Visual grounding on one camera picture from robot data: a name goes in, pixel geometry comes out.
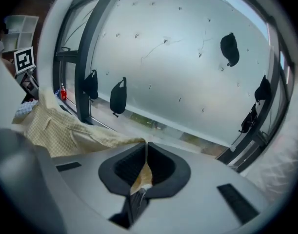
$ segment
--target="yellow checkered cloth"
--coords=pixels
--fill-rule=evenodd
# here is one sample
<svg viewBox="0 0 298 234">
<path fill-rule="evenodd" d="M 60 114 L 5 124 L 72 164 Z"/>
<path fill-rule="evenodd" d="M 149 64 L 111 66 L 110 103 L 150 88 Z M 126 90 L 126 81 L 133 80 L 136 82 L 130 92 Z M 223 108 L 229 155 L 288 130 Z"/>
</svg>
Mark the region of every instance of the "yellow checkered cloth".
<svg viewBox="0 0 298 234">
<path fill-rule="evenodd" d="M 145 142 L 143 138 L 128 137 L 104 127 L 82 123 L 59 107 L 51 89 L 39 89 L 39 103 L 32 112 L 24 135 L 34 145 L 48 149 L 51 157 L 84 154 Z"/>
</svg>

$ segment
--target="black bag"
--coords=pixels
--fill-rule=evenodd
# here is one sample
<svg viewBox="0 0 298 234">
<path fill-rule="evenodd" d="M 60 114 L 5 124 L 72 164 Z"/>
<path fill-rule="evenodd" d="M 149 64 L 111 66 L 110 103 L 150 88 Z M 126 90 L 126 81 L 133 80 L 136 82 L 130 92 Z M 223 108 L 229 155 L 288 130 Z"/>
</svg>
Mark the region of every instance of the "black bag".
<svg viewBox="0 0 298 234">
<path fill-rule="evenodd" d="M 90 75 L 85 79 L 82 90 L 91 98 L 98 98 L 98 76 L 96 70 L 92 70 Z"/>
<path fill-rule="evenodd" d="M 123 80 L 111 91 L 110 97 L 110 108 L 113 111 L 113 114 L 118 117 L 116 114 L 121 114 L 125 111 L 127 101 L 127 86 L 126 86 L 126 77 L 123 77 Z"/>
<path fill-rule="evenodd" d="M 242 130 L 239 130 L 240 133 L 247 133 L 250 127 L 252 127 L 255 124 L 255 120 L 257 118 L 257 112 L 256 112 L 256 104 L 252 107 L 250 113 L 247 115 L 247 117 L 244 119 L 244 121 L 241 124 Z"/>
<path fill-rule="evenodd" d="M 255 91 L 255 100 L 260 105 L 260 100 L 269 100 L 271 99 L 271 86 L 270 82 L 266 79 L 266 76 L 261 80 L 259 88 Z"/>
<path fill-rule="evenodd" d="M 227 64 L 228 66 L 233 67 L 238 63 L 240 54 L 238 52 L 237 41 L 233 33 L 230 33 L 221 39 L 220 49 L 223 56 L 229 61 Z"/>
</svg>

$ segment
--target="bottle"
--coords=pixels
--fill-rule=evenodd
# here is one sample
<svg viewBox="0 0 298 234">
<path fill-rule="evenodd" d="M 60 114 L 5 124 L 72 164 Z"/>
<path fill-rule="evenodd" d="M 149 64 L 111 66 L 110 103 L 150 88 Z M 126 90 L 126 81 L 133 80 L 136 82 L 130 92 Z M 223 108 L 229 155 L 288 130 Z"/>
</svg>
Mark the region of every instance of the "bottle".
<svg viewBox="0 0 298 234">
<path fill-rule="evenodd" d="M 63 83 L 61 83 L 61 99 L 66 100 L 66 90 L 63 86 Z"/>
</svg>

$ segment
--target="white shelf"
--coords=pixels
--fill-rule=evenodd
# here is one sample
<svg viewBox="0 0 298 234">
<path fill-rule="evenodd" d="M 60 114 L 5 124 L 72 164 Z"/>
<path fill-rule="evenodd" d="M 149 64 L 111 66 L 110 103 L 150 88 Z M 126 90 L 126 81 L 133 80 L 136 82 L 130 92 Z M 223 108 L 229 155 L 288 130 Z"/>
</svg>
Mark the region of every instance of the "white shelf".
<svg viewBox="0 0 298 234">
<path fill-rule="evenodd" d="M 2 39 L 3 52 L 31 47 L 38 19 L 34 16 L 8 16 L 5 23 L 9 33 Z"/>
</svg>

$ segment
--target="black slot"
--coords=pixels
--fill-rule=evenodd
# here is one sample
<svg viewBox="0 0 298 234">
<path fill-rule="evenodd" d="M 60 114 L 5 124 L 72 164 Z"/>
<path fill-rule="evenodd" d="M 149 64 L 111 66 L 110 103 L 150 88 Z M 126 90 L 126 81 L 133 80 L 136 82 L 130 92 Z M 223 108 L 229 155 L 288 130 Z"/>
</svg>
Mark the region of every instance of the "black slot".
<svg viewBox="0 0 298 234">
<path fill-rule="evenodd" d="M 63 172 L 63 171 L 77 168 L 79 166 L 81 166 L 81 164 L 79 164 L 78 162 L 72 162 L 72 163 L 56 166 L 56 168 L 59 172 Z"/>
<path fill-rule="evenodd" d="M 242 224 L 258 215 L 258 211 L 231 184 L 217 186 L 217 189 Z"/>
</svg>

